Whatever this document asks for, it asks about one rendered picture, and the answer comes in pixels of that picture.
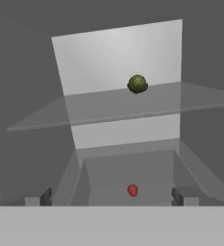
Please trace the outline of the green round vegetable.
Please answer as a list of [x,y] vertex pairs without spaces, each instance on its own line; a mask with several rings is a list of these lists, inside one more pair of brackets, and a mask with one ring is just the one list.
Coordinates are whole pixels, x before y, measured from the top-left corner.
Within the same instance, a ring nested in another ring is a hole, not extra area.
[[141,93],[148,88],[148,84],[142,75],[136,74],[129,79],[127,87],[133,93]]

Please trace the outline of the glass fridge shelf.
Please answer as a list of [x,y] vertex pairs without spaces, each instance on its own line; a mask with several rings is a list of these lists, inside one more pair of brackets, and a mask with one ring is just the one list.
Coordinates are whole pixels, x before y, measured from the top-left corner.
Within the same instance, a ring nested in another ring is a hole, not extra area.
[[191,83],[66,95],[10,126],[10,132],[160,116],[224,108],[224,90]]

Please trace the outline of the grey fridge drawer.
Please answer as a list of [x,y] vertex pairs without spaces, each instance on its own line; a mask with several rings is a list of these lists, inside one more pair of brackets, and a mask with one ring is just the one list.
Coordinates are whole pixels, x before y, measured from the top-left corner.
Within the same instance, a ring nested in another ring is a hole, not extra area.
[[74,151],[53,204],[171,206],[173,187],[195,189],[198,206],[224,206],[224,184],[178,138]]

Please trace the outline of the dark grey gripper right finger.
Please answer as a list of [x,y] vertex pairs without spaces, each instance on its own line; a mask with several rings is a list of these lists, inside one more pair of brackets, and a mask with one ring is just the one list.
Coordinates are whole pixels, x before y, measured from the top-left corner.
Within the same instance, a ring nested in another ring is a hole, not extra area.
[[195,189],[190,187],[173,187],[171,191],[172,206],[198,206],[199,196]]

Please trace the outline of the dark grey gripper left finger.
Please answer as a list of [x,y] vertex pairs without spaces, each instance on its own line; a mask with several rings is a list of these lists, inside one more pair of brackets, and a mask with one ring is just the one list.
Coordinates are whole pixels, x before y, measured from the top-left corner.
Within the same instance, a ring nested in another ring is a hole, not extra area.
[[52,189],[48,188],[40,197],[26,197],[24,203],[26,206],[51,206]]

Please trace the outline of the red strawberry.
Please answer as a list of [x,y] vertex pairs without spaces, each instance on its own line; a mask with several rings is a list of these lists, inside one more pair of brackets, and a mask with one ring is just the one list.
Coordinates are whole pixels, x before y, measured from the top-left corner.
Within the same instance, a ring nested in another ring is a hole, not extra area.
[[137,197],[137,194],[138,194],[138,188],[135,184],[130,184],[128,187],[127,187],[127,191],[128,193],[132,196],[132,197]]

